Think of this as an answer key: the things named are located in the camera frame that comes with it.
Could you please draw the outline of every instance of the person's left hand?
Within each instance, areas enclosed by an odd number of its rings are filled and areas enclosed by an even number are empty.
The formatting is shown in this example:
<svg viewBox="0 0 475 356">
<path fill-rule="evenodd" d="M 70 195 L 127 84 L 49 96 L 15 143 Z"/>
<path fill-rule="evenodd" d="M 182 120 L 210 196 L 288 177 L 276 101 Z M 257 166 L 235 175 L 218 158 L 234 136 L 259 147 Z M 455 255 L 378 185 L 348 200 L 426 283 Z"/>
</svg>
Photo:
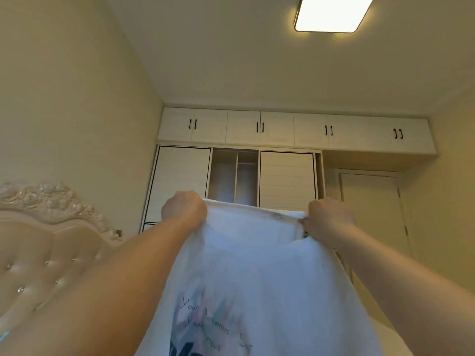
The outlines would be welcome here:
<svg viewBox="0 0 475 356">
<path fill-rule="evenodd" d="M 162 220 L 179 218 L 193 232 L 206 220 L 206 203 L 194 191 L 177 191 L 162 207 Z"/>
</svg>

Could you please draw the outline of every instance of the t-shirt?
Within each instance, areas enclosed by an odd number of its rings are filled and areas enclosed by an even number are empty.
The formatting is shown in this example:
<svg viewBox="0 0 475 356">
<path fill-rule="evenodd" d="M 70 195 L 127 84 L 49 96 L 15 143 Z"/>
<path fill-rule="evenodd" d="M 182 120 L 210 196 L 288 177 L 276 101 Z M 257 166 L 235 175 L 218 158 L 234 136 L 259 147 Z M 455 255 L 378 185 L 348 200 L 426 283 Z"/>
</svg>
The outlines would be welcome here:
<svg viewBox="0 0 475 356">
<path fill-rule="evenodd" d="M 334 252 L 303 238 L 303 213 L 207 203 L 137 356 L 382 355 Z"/>
</svg>

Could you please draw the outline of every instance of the beige wall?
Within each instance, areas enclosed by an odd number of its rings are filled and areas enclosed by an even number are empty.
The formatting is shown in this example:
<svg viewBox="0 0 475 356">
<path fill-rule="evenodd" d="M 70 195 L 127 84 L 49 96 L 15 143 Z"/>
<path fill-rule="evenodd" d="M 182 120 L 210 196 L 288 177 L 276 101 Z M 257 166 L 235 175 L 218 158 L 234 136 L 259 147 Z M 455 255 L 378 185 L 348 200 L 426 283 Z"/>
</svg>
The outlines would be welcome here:
<svg viewBox="0 0 475 356">
<path fill-rule="evenodd" d="M 401 174 L 421 260 L 475 293 L 475 92 L 431 119 L 440 157 Z"/>
<path fill-rule="evenodd" d="M 161 113 L 103 0 L 0 0 L 0 180 L 62 180 L 137 233 Z"/>
</svg>

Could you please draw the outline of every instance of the beige leather upholstery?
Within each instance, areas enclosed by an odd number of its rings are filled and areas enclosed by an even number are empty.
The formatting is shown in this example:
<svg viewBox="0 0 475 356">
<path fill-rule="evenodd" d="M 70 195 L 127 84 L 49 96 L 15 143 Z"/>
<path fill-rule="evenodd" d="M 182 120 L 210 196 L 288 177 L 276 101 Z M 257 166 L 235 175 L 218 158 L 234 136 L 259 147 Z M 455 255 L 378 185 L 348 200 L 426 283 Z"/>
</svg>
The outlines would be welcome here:
<svg viewBox="0 0 475 356">
<path fill-rule="evenodd" d="M 48 208 L 5 210 L 0 192 L 0 335 L 33 315 L 44 303 L 110 256 L 117 241 L 87 218 L 51 221 Z"/>
</svg>

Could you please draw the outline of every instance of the ornate floral carving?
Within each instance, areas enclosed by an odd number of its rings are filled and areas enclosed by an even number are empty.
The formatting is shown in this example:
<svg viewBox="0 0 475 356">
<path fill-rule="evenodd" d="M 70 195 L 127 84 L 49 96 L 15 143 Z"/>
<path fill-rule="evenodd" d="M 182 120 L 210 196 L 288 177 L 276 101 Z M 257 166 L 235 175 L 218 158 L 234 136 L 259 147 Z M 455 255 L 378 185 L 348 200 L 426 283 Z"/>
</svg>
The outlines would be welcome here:
<svg viewBox="0 0 475 356">
<path fill-rule="evenodd" d="M 24 211 L 47 223 L 83 219 L 108 233 L 113 240 L 119 236 L 109 222 L 92 205 L 62 183 L 41 183 L 20 187 L 11 183 L 0 184 L 0 210 Z"/>
</svg>

